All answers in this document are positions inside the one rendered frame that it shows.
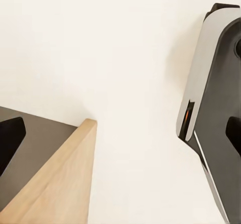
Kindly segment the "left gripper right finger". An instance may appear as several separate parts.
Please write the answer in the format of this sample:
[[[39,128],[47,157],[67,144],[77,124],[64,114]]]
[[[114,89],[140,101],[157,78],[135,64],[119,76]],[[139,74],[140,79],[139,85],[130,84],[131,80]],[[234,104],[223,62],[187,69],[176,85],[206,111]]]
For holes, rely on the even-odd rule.
[[[241,156],[241,119],[232,116],[229,117],[225,133]]]

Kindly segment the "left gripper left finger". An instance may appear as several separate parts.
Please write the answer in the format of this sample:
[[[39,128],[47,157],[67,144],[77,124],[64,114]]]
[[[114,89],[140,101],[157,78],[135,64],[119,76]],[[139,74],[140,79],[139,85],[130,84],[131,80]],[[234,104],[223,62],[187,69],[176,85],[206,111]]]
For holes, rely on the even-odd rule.
[[[22,117],[0,122],[0,177],[26,136]]]

